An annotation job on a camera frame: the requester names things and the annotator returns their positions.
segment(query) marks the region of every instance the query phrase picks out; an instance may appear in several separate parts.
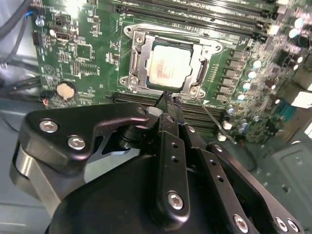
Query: motherboard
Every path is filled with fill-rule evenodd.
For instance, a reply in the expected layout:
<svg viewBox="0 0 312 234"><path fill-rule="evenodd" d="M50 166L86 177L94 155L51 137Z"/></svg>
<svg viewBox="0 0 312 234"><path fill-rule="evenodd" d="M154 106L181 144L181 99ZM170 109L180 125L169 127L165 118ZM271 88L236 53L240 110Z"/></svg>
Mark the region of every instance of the motherboard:
<svg viewBox="0 0 312 234"><path fill-rule="evenodd" d="M35 0L33 42L48 107L149 106L170 91L203 135L226 138L202 105L229 135L263 142L302 107L280 90L309 57L311 6L308 0Z"/></svg>

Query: screw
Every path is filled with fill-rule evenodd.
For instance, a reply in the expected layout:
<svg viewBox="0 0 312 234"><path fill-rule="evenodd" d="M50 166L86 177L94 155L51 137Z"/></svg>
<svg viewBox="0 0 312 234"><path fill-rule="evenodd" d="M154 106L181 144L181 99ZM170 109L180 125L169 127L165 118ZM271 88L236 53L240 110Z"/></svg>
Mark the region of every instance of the screw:
<svg viewBox="0 0 312 234"><path fill-rule="evenodd" d="M176 193L169 193L168 194L168 201L169 201L169 204L176 210L181 210L183 207L183 200Z"/></svg>
<svg viewBox="0 0 312 234"><path fill-rule="evenodd" d="M82 150L86 146L86 142L79 136L72 136L68 139L67 144L74 150Z"/></svg>
<svg viewBox="0 0 312 234"><path fill-rule="evenodd" d="M141 107L139 107L139 108L137 109L137 111L138 111L141 115L145 115L145 111L144 111Z"/></svg>
<svg viewBox="0 0 312 234"><path fill-rule="evenodd" d="M50 120L44 120L39 124L39 127L41 130L43 130L46 133L54 133L56 132L59 127L56 123Z"/></svg>
<svg viewBox="0 0 312 234"><path fill-rule="evenodd" d="M277 221L277 224L280 229L282 229L285 232L288 232L288 228L286 224L279 217L276 217L275 220Z"/></svg>
<svg viewBox="0 0 312 234"><path fill-rule="evenodd" d="M287 222L296 233L299 232L299 228L297 227L297 225L295 225L295 223L291 219L287 219Z"/></svg>
<svg viewBox="0 0 312 234"><path fill-rule="evenodd" d="M192 88L190 89L191 95L195 95L196 92L197 92L197 88L196 88L196 87L192 87Z"/></svg>
<svg viewBox="0 0 312 234"><path fill-rule="evenodd" d="M220 146L218 146L218 145L214 145L214 146L215 146L215 148L216 148L219 152L222 152L222 149L221 149Z"/></svg>
<svg viewBox="0 0 312 234"><path fill-rule="evenodd" d="M36 23L36 25L38 27L43 27L44 26L44 20L39 18L39 17L36 19L35 23Z"/></svg>
<svg viewBox="0 0 312 234"><path fill-rule="evenodd" d="M242 219L241 216L235 214L234 217L234 222L236 224L236 226L243 232L243 233L247 233L248 232L248 226L247 223L245 222L244 219Z"/></svg>
<svg viewBox="0 0 312 234"><path fill-rule="evenodd" d="M191 131L191 133L194 133L195 132L195 129L192 127L192 126L187 126L187 128Z"/></svg>
<svg viewBox="0 0 312 234"><path fill-rule="evenodd" d="M137 35L136 36L136 42L138 44L142 44L144 42L144 37L142 35Z"/></svg>

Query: green circuit board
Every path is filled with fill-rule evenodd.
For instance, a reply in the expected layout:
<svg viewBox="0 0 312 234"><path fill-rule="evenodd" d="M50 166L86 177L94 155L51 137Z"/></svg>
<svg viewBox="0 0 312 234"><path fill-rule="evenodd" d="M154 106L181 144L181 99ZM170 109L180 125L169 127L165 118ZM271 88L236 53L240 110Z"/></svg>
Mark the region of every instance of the green circuit board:
<svg viewBox="0 0 312 234"><path fill-rule="evenodd" d="M54 91L65 81L73 84L75 91L68 99L54 95L48 100L49 108L107 104L113 101L116 93L136 100L157 98L156 94L134 92L119 82L129 74L132 47L124 27L149 23L192 32L221 43L222 50L209 60L201 84L205 96L200 101L218 111L233 106L231 135L237 133L241 120L246 120L248 128L244 134L248 141L266 140L270 135L266 132L268 118L288 120L295 111L283 102L275 105L270 98L272 90L265 82L273 81L276 93L295 74L293 69L277 64L281 50L300 54L304 59L309 54L310 48L298 46L297 38L290 39L289 32L294 28L294 20L309 12L310 3L304 0L226 0L222 1L224 7L220 7L215 2L37 0L32 5L33 10L38 11L33 17L33 29L42 87ZM38 26L38 19L44 21L44 26ZM309 23L310 19L305 19L305 24ZM268 35L268 25L276 25L278 32ZM255 60L261 62L256 69L253 67ZM251 71L256 73L255 78L248 77ZM225 78L232 79L233 83L223 87L221 92L220 84L222 86ZM243 89L243 82L250 84L249 90ZM237 99L241 94L244 100ZM198 108L194 99L183 99L182 102ZM200 126L205 132L204 123Z"/></svg>

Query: metal rod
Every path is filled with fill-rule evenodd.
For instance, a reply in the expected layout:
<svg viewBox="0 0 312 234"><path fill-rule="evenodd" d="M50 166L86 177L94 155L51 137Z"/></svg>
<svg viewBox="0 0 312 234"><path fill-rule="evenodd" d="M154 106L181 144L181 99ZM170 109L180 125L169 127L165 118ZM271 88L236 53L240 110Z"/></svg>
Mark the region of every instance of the metal rod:
<svg viewBox="0 0 312 234"><path fill-rule="evenodd" d="M210 116L210 118L213 120L213 122L218 126L218 129L220 132L226 136L227 139L229 139L234 145L237 144L237 142L226 133L226 131L222 128L221 124L218 122L218 120L213 116L213 114L208 111L208 109L196 98L196 101L201 105L201 107L206 111L206 113Z"/></svg>

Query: hdmi port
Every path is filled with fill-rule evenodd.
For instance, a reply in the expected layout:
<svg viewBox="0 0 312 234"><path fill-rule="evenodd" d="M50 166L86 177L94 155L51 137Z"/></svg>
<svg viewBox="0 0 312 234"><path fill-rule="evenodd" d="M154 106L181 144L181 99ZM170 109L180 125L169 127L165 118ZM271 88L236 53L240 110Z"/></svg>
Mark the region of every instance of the hdmi port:
<svg viewBox="0 0 312 234"><path fill-rule="evenodd" d="M69 40L70 36L67 33L56 33L56 38L59 40Z"/></svg>

